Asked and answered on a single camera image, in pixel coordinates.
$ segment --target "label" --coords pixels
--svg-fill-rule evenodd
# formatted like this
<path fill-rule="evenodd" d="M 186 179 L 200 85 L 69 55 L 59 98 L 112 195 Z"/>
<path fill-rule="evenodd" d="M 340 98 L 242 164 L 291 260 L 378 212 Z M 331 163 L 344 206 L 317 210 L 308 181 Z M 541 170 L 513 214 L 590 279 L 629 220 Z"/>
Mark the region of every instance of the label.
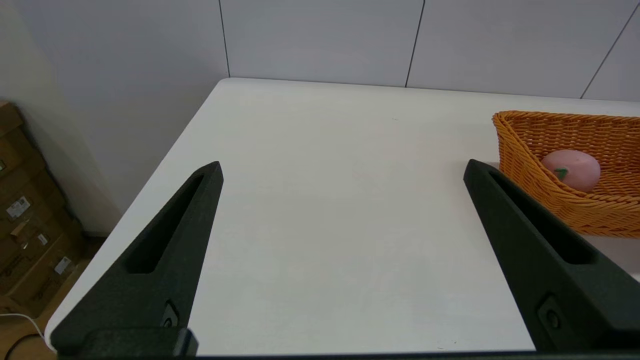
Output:
<path fill-rule="evenodd" d="M 71 259 L 65 256 L 64 258 L 62 258 L 62 260 L 60 260 L 60 262 L 56 265 L 56 267 L 53 270 L 57 272 L 58 275 L 62 275 L 62 273 L 65 272 L 65 269 L 67 268 L 67 266 L 69 266 L 69 264 L 71 264 Z"/>
<path fill-rule="evenodd" d="M 47 240 L 47 238 L 43 234 L 38 235 L 38 240 L 40 240 L 42 245 L 47 245 L 47 243 L 49 242 L 49 240 Z"/>
<path fill-rule="evenodd" d="M 16 200 L 6 212 L 12 219 L 19 218 L 27 209 L 31 206 L 31 204 L 27 201 L 27 199 L 23 196 Z"/>

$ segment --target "wicker basket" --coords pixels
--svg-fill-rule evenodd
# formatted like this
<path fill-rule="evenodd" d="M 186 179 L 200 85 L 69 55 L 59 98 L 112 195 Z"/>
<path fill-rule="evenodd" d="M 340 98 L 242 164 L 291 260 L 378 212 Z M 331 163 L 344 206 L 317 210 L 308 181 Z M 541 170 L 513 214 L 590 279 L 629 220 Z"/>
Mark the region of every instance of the wicker basket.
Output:
<path fill-rule="evenodd" d="M 640 117 L 502 111 L 493 116 L 500 170 L 579 233 L 640 238 Z M 600 182 L 584 193 L 540 162 L 572 149 L 600 162 Z"/>

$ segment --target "white wall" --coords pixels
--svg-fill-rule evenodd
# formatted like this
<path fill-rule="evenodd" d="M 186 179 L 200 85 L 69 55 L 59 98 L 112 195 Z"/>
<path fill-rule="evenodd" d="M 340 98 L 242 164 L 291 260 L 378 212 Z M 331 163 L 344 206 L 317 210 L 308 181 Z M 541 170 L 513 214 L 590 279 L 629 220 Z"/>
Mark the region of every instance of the white wall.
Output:
<path fill-rule="evenodd" d="M 56 83 L 56 71 L 16 11 L 0 1 L 0 97 L 16 102 L 49 169 L 86 229 L 108 231 L 122 212 L 81 130 L 81 117 Z"/>
<path fill-rule="evenodd" d="M 427 0 L 409 87 L 579 98 L 637 0 Z"/>
<path fill-rule="evenodd" d="M 621 34 L 637 4 L 0 0 L 0 98 L 24 110 L 85 228 L 109 231 L 228 69 L 640 101 L 638 14 Z"/>
<path fill-rule="evenodd" d="M 13 8 L 7 0 L 0 1 L 2 13 L 20 22 L 23 35 L 15 41 L 38 53 L 36 61 L 32 54 L 4 47 L 2 57 L 21 64 L 24 74 L 7 74 L 3 79 L 11 77 L 14 88 L 26 86 L 28 78 L 47 81 L 34 74 L 42 69 L 51 79 L 47 95 L 40 99 L 46 105 L 41 111 L 27 106 L 34 100 L 32 93 L 5 87 L 0 97 L 17 102 L 34 126 L 50 125 L 46 117 L 58 115 L 64 122 L 60 131 L 74 131 L 73 139 L 82 146 L 65 146 L 85 152 L 87 158 L 75 165 L 50 161 L 49 166 L 57 179 L 75 178 L 70 167 L 74 174 L 87 164 L 97 169 L 89 177 L 104 189 L 83 192 L 92 213 L 71 205 L 87 230 L 110 231 L 215 84 L 228 76 L 219 4 L 13 0 Z M 16 24 L 6 26 L 7 31 L 16 31 Z M 64 113 L 51 110 L 63 106 Z M 46 137 L 65 140 L 52 126 L 34 136 L 38 144 Z M 77 190 L 60 182 L 71 198 Z M 109 200 L 115 215 L 102 214 L 100 197 Z"/>

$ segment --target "cable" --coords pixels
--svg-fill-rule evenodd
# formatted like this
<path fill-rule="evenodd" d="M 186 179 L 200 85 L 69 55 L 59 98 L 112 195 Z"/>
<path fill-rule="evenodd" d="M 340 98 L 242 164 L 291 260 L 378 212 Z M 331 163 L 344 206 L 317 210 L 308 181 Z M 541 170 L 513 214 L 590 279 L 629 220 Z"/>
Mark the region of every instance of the cable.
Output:
<path fill-rule="evenodd" d="M 39 336 L 40 338 L 42 338 L 42 341 L 44 341 L 45 344 L 47 343 L 47 340 L 45 340 L 44 335 L 42 334 L 42 331 L 40 331 L 40 328 L 38 327 L 38 324 L 35 321 L 33 321 L 33 319 L 30 318 L 29 316 L 26 316 L 25 314 L 0 314 L 0 316 L 19 316 L 19 317 L 23 317 L 23 318 L 29 320 L 33 324 L 33 327 L 35 327 L 36 331 L 38 332 L 37 334 L 28 334 L 28 335 L 25 335 L 25 336 L 19 338 L 15 343 L 13 343 L 13 345 L 11 345 L 9 350 L 7 350 L 6 354 L 4 355 L 4 360 L 8 360 L 9 356 L 11 356 L 11 353 L 13 352 L 13 350 L 25 339 L 31 338 L 33 336 Z"/>
<path fill-rule="evenodd" d="M 11 345 L 9 350 L 6 351 L 6 354 L 4 355 L 4 360 L 9 360 L 9 357 L 11 356 L 12 352 L 15 350 L 15 348 L 18 347 L 18 345 L 20 345 L 20 343 L 22 343 L 22 341 L 24 341 L 24 340 L 26 340 L 28 338 L 32 338 L 34 336 L 40 336 L 40 335 L 36 334 L 34 332 L 33 334 L 28 334 L 28 335 L 25 335 L 25 336 L 19 338 L 15 343 L 13 343 L 13 345 Z"/>
<path fill-rule="evenodd" d="M 40 328 L 38 327 L 38 324 L 35 321 L 33 321 L 32 318 L 26 316 L 25 314 L 0 314 L 0 316 L 21 316 L 21 317 L 29 320 L 33 324 L 33 327 L 36 328 L 36 331 L 38 332 L 38 335 L 40 335 L 40 337 L 42 338 L 42 341 L 44 341 L 45 343 L 47 342 L 47 340 L 44 338 L 44 335 L 42 334 L 42 331 L 40 331 Z"/>

